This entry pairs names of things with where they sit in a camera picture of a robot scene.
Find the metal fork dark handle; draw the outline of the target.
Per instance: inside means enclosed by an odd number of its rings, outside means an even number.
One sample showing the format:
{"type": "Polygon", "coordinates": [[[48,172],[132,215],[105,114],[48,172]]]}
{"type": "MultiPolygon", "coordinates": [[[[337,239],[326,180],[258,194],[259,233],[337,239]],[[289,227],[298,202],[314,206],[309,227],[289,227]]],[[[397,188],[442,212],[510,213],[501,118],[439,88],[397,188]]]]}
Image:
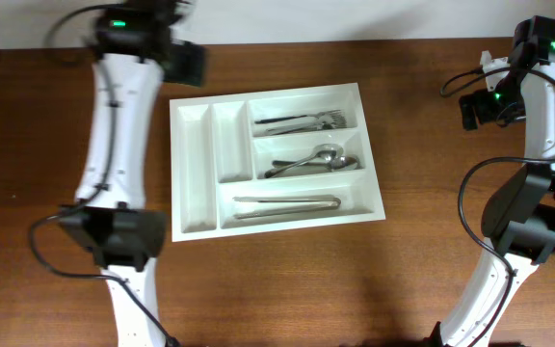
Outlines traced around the metal fork dark handle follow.
{"type": "Polygon", "coordinates": [[[344,117],[344,114],[340,110],[331,110],[331,111],[319,112],[315,114],[304,114],[299,116],[287,116],[287,117],[281,117],[281,118],[256,120],[254,123],[267,124],[267,123],[274,123],[274,122],[280,122],[280,121],[286,121],[286,120],[295,120],[295,119],[301,119],[301,118],[316,118],[316,119],[329,118],[330,122],[347,124],[346,118],[344,117]]]}

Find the white cutlery tray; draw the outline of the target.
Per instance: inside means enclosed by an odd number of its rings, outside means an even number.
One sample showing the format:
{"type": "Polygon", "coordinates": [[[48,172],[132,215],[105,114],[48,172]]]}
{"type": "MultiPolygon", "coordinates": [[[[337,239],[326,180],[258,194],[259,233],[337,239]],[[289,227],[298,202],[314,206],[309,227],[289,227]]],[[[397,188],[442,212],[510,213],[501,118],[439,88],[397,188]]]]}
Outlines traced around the white cutlery tray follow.
{"type": "Polygon", "coordinates": [[[359,87],[356,83],[260,93],[173,99],[171,112],[172,241],[380,221],[385,212],[359,87]],[[340,110],[346,128],[267,136],[307,119],[256,120],[340,110]],[[329,172],[304,164],[264,173],[338,144],[356,170],[329,172]],[[335,196],[338,209],[238,220],[235,214],[315,204],[237,202],[234,197],[335,196]]]}

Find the large metal spoon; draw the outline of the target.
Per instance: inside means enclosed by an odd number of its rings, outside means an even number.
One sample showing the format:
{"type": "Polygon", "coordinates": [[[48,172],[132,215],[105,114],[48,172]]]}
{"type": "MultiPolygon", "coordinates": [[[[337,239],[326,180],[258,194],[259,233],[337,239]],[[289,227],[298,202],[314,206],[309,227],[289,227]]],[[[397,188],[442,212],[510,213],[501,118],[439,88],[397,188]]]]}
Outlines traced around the large metal spoon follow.
{"type": "Polygon", "coordinates": [[[316,146],[310,155],[308,155],[307,157],[300,159],[296,162],[293,162],[291,164],[279,167],[279,168],[273,168],[270,169],[269,171],[267,171],[266,173],[264,173],[264,177],[265,178],[271,178],[274,177],[278,174],[281,174],[287,170],[290,170],[292,168],[295,167],[299,167],[303,164],[309,163],[310,161],[314,160],[314,159],[322,159],[324,161],[325,164],[329,163],[330,161],[332,161],[333,159],[335,159],[336,157],[342,155],[344,153],[344,148],[341,145],[338,144],[321,144],[316,146]]]}
{"type": "Polygon", "coordinates": [[[310,161],[304,163],[305,166],[325,168],[329,172],[342,172],[356,170],[360,167],[359,159],[356,156],[342,155],[334,158],[329,163],[310,161]]]}

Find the dark chopstick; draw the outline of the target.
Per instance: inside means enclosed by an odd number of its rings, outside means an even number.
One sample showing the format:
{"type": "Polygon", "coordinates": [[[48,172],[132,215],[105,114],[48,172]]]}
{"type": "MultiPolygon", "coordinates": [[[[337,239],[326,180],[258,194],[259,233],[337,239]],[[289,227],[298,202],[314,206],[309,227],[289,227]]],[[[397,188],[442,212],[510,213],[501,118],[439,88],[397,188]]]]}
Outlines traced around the dark chopstick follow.
{"type": "Polygon", "coordinates": [[[309,196],[309,197],[234,197],[237,202],[255,202],[255,203],[341,203],[341,199],[335,196],[309,196]]]}
{"type": "Polygon", "coordinates": [[[285,215],[285,214],[334,210],[334,209],[338,209],[340,205],[341,205],[340,200],[321,201],[320,203],[308,204],[308,205],[302,205],[302,206],[267,209],[267,210],[253,211],[253,212],[247,212],[247,213],[238,213],[234,215],[234,218],[238,220],[244,220],[244,219],[262,218],[262,217],[270,217],[270,216],[285,215]]]}

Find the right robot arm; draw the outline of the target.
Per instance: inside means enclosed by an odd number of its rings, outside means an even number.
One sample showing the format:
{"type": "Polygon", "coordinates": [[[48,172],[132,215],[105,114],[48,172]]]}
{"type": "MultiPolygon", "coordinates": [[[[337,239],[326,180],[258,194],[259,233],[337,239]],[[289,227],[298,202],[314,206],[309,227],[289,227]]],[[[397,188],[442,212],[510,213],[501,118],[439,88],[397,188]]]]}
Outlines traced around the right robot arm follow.
{"type": "Polygon", "coordinates": [[[458,193],[462,226],[482,253],[459,303],[423,339],[425,346],[488,346],[511,299],[540,265],[555,254],[555,19],[535,15],[515,28],[509,56],[483,52],[469,71],[481,90],[466,93],[443,86],[444,98],[458,94],[462,126],[525,124],[521,157],[501,156],[472,167],[458,193]],[[488,200],[476,236],[464,213],[471,177],[492,164],[516,163],[518,171],[488,200]]]}

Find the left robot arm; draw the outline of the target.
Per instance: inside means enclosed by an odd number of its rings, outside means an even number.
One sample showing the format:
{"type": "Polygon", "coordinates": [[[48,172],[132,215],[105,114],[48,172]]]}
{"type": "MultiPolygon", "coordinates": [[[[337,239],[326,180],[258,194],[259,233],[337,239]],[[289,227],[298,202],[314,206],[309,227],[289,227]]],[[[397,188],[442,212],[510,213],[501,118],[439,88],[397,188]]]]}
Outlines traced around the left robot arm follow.
{"type": "Polygon", "coordinates": [[[176,346],[160,323],[157,257],[166,216],[145,207],[145,153],[150,120],[165,83],[199,87],[206,51],[174,40],[172,26],[192,1],[122,1],[96,5],[89,48],[95,82],[92,129],[75,203],[60,227],[92,256],[96,280],[107,283],[119,346],[176,346]]]}

